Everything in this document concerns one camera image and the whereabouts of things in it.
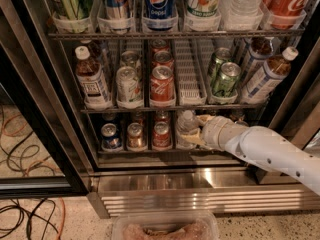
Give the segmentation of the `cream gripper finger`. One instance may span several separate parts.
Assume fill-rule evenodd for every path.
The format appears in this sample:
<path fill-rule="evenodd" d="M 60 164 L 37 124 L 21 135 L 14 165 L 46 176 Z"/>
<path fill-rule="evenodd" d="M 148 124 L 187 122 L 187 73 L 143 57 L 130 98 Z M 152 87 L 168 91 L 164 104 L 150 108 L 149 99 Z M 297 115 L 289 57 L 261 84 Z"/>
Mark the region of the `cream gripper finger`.
<path fill-rule="evenodd" d="M 198 124 L 201 127 L 203 127 L 207 122 L 211 121 L 212 119 L 213 116 L 209 114 L 197 115 Z"/>
<path fill-rule="evenodd" d="M 206 146 L 206 142 L 202 139 L 201 134 L 199 132 L 193 135 L 182 135 L 182 138 L 189 143 L 203 147 Z"/>

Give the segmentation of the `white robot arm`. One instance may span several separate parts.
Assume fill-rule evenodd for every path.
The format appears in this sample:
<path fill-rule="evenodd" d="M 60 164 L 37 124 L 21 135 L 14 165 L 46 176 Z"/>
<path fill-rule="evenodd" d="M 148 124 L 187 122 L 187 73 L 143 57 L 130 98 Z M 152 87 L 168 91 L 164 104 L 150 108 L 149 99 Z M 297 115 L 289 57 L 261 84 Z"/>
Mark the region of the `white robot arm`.
<path fill-rule="evenodd" d="M 247 127 L 223 116 L 201 115 L 197 119 L 201 128 L 182 134 L 185 141 L 226 151 L 265 171 L 285 173 L 320 195 L 319 157 L 266 127 Z"/>

